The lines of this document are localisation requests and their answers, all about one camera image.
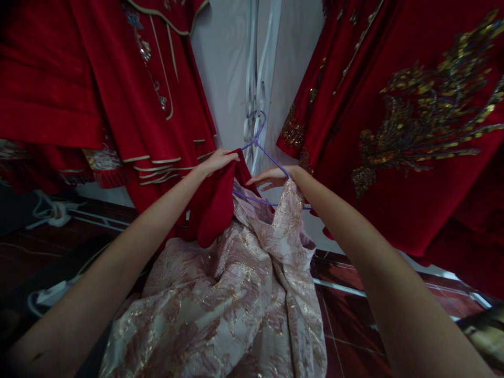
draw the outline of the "red velvet fabric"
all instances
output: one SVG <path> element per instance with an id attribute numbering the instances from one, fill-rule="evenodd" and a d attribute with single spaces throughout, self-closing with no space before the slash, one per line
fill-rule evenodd
<path id="1" fill-rule="evenodd" d="M 387 86 L 392 74 L 410 68 L 416 61 L 435 69 L 443 61 L 443 52 L 451 48 L 456 35 L 474 30 L 493 7 L 501 5 L 493 0 L 470 2 L 467 6 L 454 0 L 442 3 L 433 0 L 384 0 L 355 50 L 356 43 L 347 44 L 346 41 L 358 41 L 362 35 L 365 27 L 360 27 L 361 22 L 368 23 L 367 18 L 373 9 L 372 2 L 365 3 L 367 5 L 364 5 L 356 26 L 352 25 L 350 17 L 359 1 L 340 2 L 330 8 L 312 63 L 295 100 L 291 124 L 300 125 L 298 130 L 302 130 L 302 143 L 296 148 L 289 145 L 288 138 L 283 135 L 286 129 L 277 142 L 285 152 L 300 158 L 300 164 L 308 171 L 314 171 L 315 178 L 352 204 L 356 203 L 356 194 L 351 175 L 361 166 L 360 132 L 370 129 L 376 133 L 385 118 L 385 104 L 380 91 Z M 337 21 L 346 4 L 343 16 Z M 498 17 L 502 18 L 503 13 L 500 12 Z M 482 104 L 488 99 L 497 80 L 504 74 L 502 36 L 495 40 L 495 45 L 487 54 L 486 66 L 492 71 L 486 76 L 487 85 L 475 94 L 474 104 Z M 321 69 L 323 64 L 320 60 L 324 57 L 326 60 Z M 307 99 L 312 88 L 316 88 L 318 93 L 310 105 Z M 504 104 L 499 103 L 484 124 L 503 123 L 503 114 Z M 417 257 L 424 256 L 428 248 L 429 255 L 443 254 L 443 259 L 439 260 L 447 261 L 451 256 L 460 263 L 451 267 L 455 268 L 453 271 L 456 274 L 462 272 L 461 266 L 464 265 L 467 278 L 471 264 L 464 264 L 457 258 L 458 250 L 452 248 L 453 244 L 445 243 L 443 252 L 439 244 L 429 246 L 439 232 L 444 232 L 443 227 L 450 217 L 465 222 L 466 226 L 469 218 L 486 218 L 488 209 L 496 209 L 492 196 L 484 195 L 481 200 L 485 205 L 473 207 L 471 213 L 459 206 L 503 140 L 502 131 L 472 139 L 463 147 L 479 149 L 478 155 L 422 162 L 433 169 L 409 171 L 407 177 L 404 170 L 378 170 L 376 183 L 359 201 L 358 210 L 394 247 Z M 485 186 L 482 193 L 489 190 Z M 485 259 L 480 266 L 486 266 L 490 275 L 494 266 L 499 266 L 500 259 L 495 258 L 493 252 L 488 256 L 494 257 Z M 434 258 L 429 257 L 429 261 L 434 261 Z M 504 286 L 504 275 L 493 277 L 493 281 L 489 278 L 488 282 L 492 281 L 492 285 L 483 284 L 480 277 L 478 275 L 477 279 L 470 280 L 476 288 L 488 290 L 497 283 Z"/>
<path id="2" fill-rule="evenodd" d="M 205 4 L 179 2 L 167 24 L 171 2 L 136 3 L 141 12 L 119 1 L 18 2 L 1 35 L 0 138 L 25 142 L 69 183 L 129 180 L 142 212 L 216 149 L 187 36 Z"/>
<path id="3" fill-rule="evenodd" d="M 245 158 L 240 149 L 240 161 L 232 161 L 227 166 L 215 172 L 200 185 L 191 199 L 187 210 L 190 211 L 187 231 L 179 229 L 175 234 L 185 240 L 198 240 L 202 248 L 207 248 L 224 229 L 231 224 L 233 218 L 233 182 L 238 183 L 260 197 L 254 185 L 245 186 L 251 179 Z"/>
<path id="4" fill-rule="evenodd" d="M 142 212 L 216 149 L 189 39 L 129 3 L 71 4 L 119 153 L 134 169 L 128 192 Z M 148 58 L 139 51 L 146 44 Z"/>
<path id="5" fill-rule="evenodd" d="M 504 298 L 503 161 L 501 146 L 419 259 L 498 298 Z"/>

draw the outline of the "forearm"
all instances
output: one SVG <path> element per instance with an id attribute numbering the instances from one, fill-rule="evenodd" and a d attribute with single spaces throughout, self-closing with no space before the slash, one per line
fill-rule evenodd
<path id="1" fill-rule="evenodd" d="M 306 171 L 291 176 L 358 271 L 398 376 L 492 376 L 419 275 L 355 208 Z"/>
<path id="2" fill-rule="evenodd" d="M 196 168 L 141 214 L 10 350 L 26 375 L 73 376 L 204 180 Z"/>

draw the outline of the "embroidered red garment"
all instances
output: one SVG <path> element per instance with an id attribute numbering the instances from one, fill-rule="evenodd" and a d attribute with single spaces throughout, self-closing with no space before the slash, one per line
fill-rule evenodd
<path id="1" fill-rule="evenodd" d="M 215 150 L 188 38 L 206 4 L 18 2 L 0 46 L 0 138 L 37 150 L 31 158 L 68 184 L 129 180 L 142 212 Z M 23 174 L 9 177 L 21 188 Z"/>
<path id="2" fill-rule="evenodd" d="M 231 153 L 238 153 L 239 162 L 232 161 L 221 170 L 215 172 L 200 185 L 187 206 L 190 217 L 187 231 L 179 228 L 176 235 L 186 241 L 198 240 L 202 248 L 207 248 L 222 231 L 231 224 L 233 218 L 233 182 L 234 179 L 244 188 L 260 197 L 254 185 L 245 186 L 251 179 L 245 158 L 240 149 Z"/>
<path id="3" fill-rule="evenodd" d="M 124 185 L 70 6 L 23 0 L 8 10 L 0 33 L 0 138 L 7 139 L 0 174 L 20 192 L 94 180 Z M 22 163 L 7 145 L 25 151 Z"/>
<path id="4" fill-rule="evenodd" d="M 501 146 L 419 259 L 497 298 L 504 298 L 503 161 Z"/>
<path id="5" fill-rule="evenodd" d="M 470 13 L 456 1 L 362 3 L 330 7 L 277 145 L 358 202 L 396 248 L 420 257 L 504 139 L 494 131 L 504 111 L 502 12 L 491 12 L 500 5 L 491 0 L 471 3 Z M 356 40 L 352 49 L 341 47 L 342 35 Z M 499 281 L 504 286 L 504 276 Z"/>
<path id="6" fill-rule="evenodd" d="M 216 149 L 188 30 L 178 34 L 146 4 L 71 4 L 141 213 Z"/>

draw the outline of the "pink jacquard fabric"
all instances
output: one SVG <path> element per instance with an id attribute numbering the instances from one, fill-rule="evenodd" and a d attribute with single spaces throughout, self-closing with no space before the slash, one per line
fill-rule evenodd
<path id="1" fill-rule="evenodd" d="M 275 214 L 233 201 L 211 247 L 168 240 L 142 296 L 113 324 L 102 377 L 326 375 L 303 197 L 289 180 Z"/>

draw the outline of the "wire hanger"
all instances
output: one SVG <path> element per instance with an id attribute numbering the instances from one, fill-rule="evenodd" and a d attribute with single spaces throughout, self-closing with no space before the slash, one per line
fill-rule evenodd
<path id="1" fill-rule="evenodd" d="M 285 173 L 285 175 L 287 176 L 287 179 L 289 179 L 290 178 L 289 172 L 287 172 L 285 170 L 285 168 L 282 167 L 279 162 L 277 162 L 275 159 L 273 159 L 273 157 L 268 152 L 266 152 L 266 150 L 263 148 L 263 146 L 261 146 L 259 144 L 259 141 L 258 141 L 259 140 L 259 135 L 261 134 L 261 131 L 262 131 L 262 129 L 263 129 L 265 123 L 266 123 L 266 118 L 267 118 L 266 114 L 262 110 L 260 110 L 259 112 L 264 116 L 264 120 L 263 120 L 263 122 L 261 124 L 261 127 L 259 128 L 259 131 L 257 132 L 257 134 L 252 138 L 252 141 L 248 145 L 246 145 L 245 147 L 243 147 L 241 150 L 243 151 L 243 150 L 245 150 L 245 149 L 247 149 L 247 148 L 249 148 L 249 147 L 251 147 L 252 145 L 255 144 L 261 151 L 264 152 L 264 154 L 267 157 L 269 157 L 271 159 L 271 161 L 273 161 Z M 252 114 L 250 114 L 250 115 L 247 116 L 247 118 L 252 117 L 256 113 L 257 113 L 257 111 L 254 110 L 252 112 Z M 237 192 L 235 190 L 233 190 L 233 193 L 236 194 L 237 196 L 240 196 L 242 198 L 246 198 L 246 199 L 254 201 L 254 202 L 258 202 L 258 203 L 262 203 L 262 204 L 270 205 L 270 206 L 278 206 L 278 204 L 274 204 L 274 203 L 267 202 L 267 201 L 262 201 L 262 200 L 257 199 L 257 198 L 248 197 L 248 196 L 246 196 L 246 195 L 244 195 L 244 194 L 242 194 L 240 192 Z M 303 207 L 303 210 L 311 210 L 311 207 Z"/>

